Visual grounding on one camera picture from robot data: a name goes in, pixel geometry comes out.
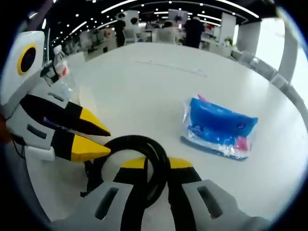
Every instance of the ceiling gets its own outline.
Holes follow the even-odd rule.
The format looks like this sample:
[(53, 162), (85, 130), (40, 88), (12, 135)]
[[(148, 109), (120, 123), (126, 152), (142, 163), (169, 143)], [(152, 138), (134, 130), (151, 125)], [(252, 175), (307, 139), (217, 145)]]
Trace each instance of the ceiling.
[[(169, 3), (167, 0), (128, 0), (123, 4), (105, 13), (102, 11), (115, 6), (127, 0), (57, 0), (48, 14), (46, 15), (47, 26), (51, 28), (50, 39), (55, 41), (54, 45), (61, 44), (68, 36), (76, 36), (80, 30), (94, 29), (102, 24), (115, 20), (116, 15), (121, 10), (138, 10), (139, 18), (142, 21), (159, 19), (167, 14), (153, 14), (156, 9), (159, 12), (168, 11), (168, 9), (179, 9), (193, 14), (204, 14), (215, 18), (221, 18), (221, 14), (235, 13), (237, 24), (247, 24), (260, 21), (262, 18), (274, 17), (275, 8), (268, 4), (267, 0), (229, 0), (231, 3), (245, 7), (257, 14), (259, 18), (247, 13), (246, 11), (225, 3), (225, 0), (175, 0)], [(220, 23), (210, 18), (208, 22)], [(72, 35), (70, 33), (83, 22), (87, 22)]]

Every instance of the ceiling light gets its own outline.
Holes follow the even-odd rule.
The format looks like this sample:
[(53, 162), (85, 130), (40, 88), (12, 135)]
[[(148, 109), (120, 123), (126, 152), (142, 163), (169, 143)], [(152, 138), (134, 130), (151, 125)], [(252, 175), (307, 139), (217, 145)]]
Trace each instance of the ceiling light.
[(45, 29), (46, 27), (46, 19), (44, 19), (43, 25), (42, 25), (42, 29)]
[(77, 26), (74, 30), (72, 30), (71, 33), (69, 33), (69, 35), (73, 34), (75, 31), (77, 31), (79, 28), (81, 28), (84, 24), (86, 24), (87, 21), (83, 22), (82, 24), (80, 24), (79, 26)]
[(38, 13), (33, 13), (33, 14), (31, 14), (30, 16), (29, 16), (29, 18), (31, 19), (31, 18), (33, 18), (35, 15), (37, 15)]
[(169, 13), (168, 11), (163, 11), (163, 12), (154, 12), (154, 14), (165, 14), (165, 13)]
[(215, 26), (221, 26), (220, 24), (218, 24), (218, 23), (212, 23), (212, 22), (205, 22), (205, 23), (207, 23), (207, 24), (212, 24), (212, 25), (215, 25)]
[(220, 18), (215, 18), (215, 17), (212, 17), (212, 16), (204, 15), (204, 14), (197, 14), (197, 16), (204, 17), (204, 18), (211, 18), (211, 19), (214, 19), (214, 20), (221, 22)]
[(110, 11), (110, 10), (116, 8), (116, 7), (122, 6), (124, 4), (130, 3), (130, 2), (133, 2), (133, 1), (137, 1), (137, 0), (127, 0), (127, 1), (120, 2), (120, 3), (118, 3), (114, 6), (107, 8), (106, 10), (103, 10), (101, 13), (106, 13), (107, 11)]
[(103, 25), (99, 26), (99, 27), (98, 27), (98, 28), (96, 28), (96, 29), (98, 30), (99, 28), (102, 28), (102, 27), (104, 27), (104, 26), (109, 26), (109, 24), (111, 24), (111, 23), (115, 23), (115, 22), (117, 22), (117, 20), (114, 20), (114, 21), (109, 22), (109, 23), (105, 23), (105, 24), (103, 24)]
[(230, 5), (230, 6), (234, 6), (234, 7), (236, 7), (236, 8), (241, 9), (242, 11), (245, 11), (245, 12), (251, 14), (252, 16), (254, 16), (254, 17), (256, 17), (256, 18), (259, 18), (259, 15), (255, 14), (255, 13), (253, 13), (252, 11), (250, 11), (250, 10), (244, 8), (243, 6), (240, 6), (240, 5), (235, 4), (235, 3), (233, 3), (233, 2), (230, 2), (230, 1), (227, 1), (227, 0), (216, 0), (216, 1), (220, 1), (220, 2), (223, 2), (223, 3), (228, 4), (228, 5)]

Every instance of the white table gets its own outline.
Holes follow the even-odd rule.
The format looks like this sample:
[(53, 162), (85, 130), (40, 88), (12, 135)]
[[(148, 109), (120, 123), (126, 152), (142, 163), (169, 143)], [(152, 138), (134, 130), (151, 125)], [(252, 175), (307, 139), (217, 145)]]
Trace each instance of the white table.
[[(169, 156), (191, 161), (203, 180), (210, 179), (232, 194), (239, 208), (251, 216), (274, 219), (301, 185), (308, 134), (300, 113), (262, 76), (232, 60), (185, 46), (136, 43), (85, 63), (74, 77), (92, 89), (99, 118), (113, 137), (153, 138)], [(247, 160), (207, 154), (180, 142), (183, 101), (197, 93), (259, 118)], [(103, 172), (116, 168), (117, 172), (124, 159), (132, 157), (125, 152), (129, 151), (108, 159)], [(80, 200), (78, 191), (86, 184), (82, 165), (60, 159), (53, 163), (29, 159), (27, 163), (47, 215), (58, 219), (72, 213)], [(114, 175), (104, 176), (111, 180)], [(160, 200), (167, 201), (167, 192)], [(151, 223), (156, 224), (153, 230), (174, 230), (167, 203), (147, 209), (142, 226), (148, 229)]]

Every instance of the black circle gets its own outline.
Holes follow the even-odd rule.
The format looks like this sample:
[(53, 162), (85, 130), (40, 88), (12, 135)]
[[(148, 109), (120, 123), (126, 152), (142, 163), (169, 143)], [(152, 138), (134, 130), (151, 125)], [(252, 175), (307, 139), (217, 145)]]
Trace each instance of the black circle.
[(35, 55), (36, 55), (36, 50), (34, 47), (29, 48), (25, 52), (20, 64), (20, 69), (23, 73), (27, 72), (30, 69), (30, 67), (34, 63)]

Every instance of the plastic water bottle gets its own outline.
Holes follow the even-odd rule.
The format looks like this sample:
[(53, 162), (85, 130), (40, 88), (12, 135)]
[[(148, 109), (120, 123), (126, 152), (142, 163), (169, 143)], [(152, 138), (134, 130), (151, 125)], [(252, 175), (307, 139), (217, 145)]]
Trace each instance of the plastic water bottle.
[(79, 93), (77, 85), (72, 78), (66, 55), (62, 51), (62, 46), (58, 45), (53, 49), (55, 54), (54, 67), (59, 77), (59, 83), (62, 94), (70, 101), (79, 104)]

